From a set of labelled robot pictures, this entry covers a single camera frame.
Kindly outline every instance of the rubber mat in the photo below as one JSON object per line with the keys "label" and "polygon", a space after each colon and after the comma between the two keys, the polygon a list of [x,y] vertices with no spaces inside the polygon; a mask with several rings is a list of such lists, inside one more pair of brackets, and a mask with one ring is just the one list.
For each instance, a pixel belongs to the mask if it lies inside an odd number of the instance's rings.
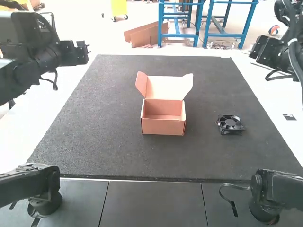
{"label": "rubber mat", "polygon": [[[142,135],[137,71],[194,74],[183,137]],[[238,115],[246,131],[222,136],[219,114]],[[258,168],[302,174],[232,59],[220,57],[97,56],[29,161],[114,179],[250,180]]]}

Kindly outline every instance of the blue metal frame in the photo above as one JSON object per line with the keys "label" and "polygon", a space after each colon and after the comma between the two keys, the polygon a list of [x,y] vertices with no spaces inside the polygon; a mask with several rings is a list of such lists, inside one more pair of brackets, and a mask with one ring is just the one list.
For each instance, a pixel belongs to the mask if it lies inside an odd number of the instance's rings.
{"label": "blue metal frame", "polygon": [[[214,7],[215,3],[227,4],[225,16],[212,16],[213,7]],[[225,32],[224,28],[226,27],[229,11],[230,11],[230,8],[231,8],[232,4],[251,4],[250,11],[248,13],[247,20],[245,22],[245,26],[244,26],[242,34],[229,34],[229,33]],[[233,38],[240,38],[241,39],[241,42],[239,43],[238,48],[242,49],[243,45],[244,45],[244,42],[245,42],[247,32],[248,32],[248,28],[250,27],[250,22],[251,22],[251,19],[252,19],[252,16],[254,14],[254,11],[255,11],[255,8],[256,8],[257,4],[258,4],[258,0],[252,0],[251,2],[232,1],[232,0],[228,0],[228,1],[210,0],[208,14],[207,14],[207,16],[202,16],[202,18],[207,18],[206,26],[205,26],[205,34],[204,34],[204,39],[203,39],[203,45],[202,46],[204,48],[207,47],[208,37],[233,37]],[[216,18],[224,19],[224,22],[223,22],[222,26],[219,24],[219,22],[216,20]],[[214,25],[216,26],[216,28],[218,29],[218,31],[220,33],[209,33],[209,26],[210,26],[211,22],[214,23]]]}
{"label": "blue metal frame", "polygon": [[[193,3],[193,0],[189,0],[189,2],[182,3],[182,2],[164,2],[164,0],[159,0],[158,46],[162,47],[162,38],[163,37],[181,37],[181,38],[193,38],[194,47],[197,47],[198,39],[199,39],[199,29],[201,26],[203,4],[204,4],[204,1],[199,1],[198,3]],[[164,12],[164,5],[172,5],[174,12],[173,13]],[[177,12],[176,5],[189,5],[188,13],[184,12],[184,8],[182,9],[182,12]],[[191,13],[192,13],[193,5],[197,5],[197,18],[196,18],[196,24],[195,24],[197,30],[196,30],[195,34],[181,34],[178,20],[186,19],[187,27],[190,27]],[[176,33],[162,34],[161,25],[162,25],[164,19],[174,19]]]}

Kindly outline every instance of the black cooling fan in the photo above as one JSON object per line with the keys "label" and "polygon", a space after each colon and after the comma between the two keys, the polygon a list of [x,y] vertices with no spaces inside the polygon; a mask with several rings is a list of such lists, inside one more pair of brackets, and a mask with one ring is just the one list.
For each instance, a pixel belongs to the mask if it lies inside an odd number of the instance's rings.
{"label": "black cooling fan", "polygon": [[216,123],[221,135],[242,135],[245,130],[240,117],[235,115],[219,115]]}

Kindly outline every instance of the flat cardboard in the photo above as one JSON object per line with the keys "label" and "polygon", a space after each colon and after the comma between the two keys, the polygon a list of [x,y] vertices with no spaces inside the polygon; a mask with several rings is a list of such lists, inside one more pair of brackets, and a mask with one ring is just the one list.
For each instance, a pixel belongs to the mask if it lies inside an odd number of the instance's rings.
{"label": "flat cardboard", "polygon": [[194,75],[147,76],[137,73],[136,87],[143,95],[142,134],[183,136],[186,125],[184,97],[193,87]]}
{"label": "flat cardboard", "polygon": [[[162,24],[162,33],[169,30],[168,22]],[[147,24],[124,32],[125,41],[131,43],[132,48],[158,43],[158,22]]]}

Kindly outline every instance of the box lid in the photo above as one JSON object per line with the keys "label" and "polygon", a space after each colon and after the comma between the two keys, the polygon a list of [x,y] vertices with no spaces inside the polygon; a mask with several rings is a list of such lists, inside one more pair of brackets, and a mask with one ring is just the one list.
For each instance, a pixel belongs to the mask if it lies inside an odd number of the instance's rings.
{"label": "box lid", "polygon": [[192,73],[182,77],[147,76],[137,73],[136,88],[146,99],[183,100],[193,87]]}

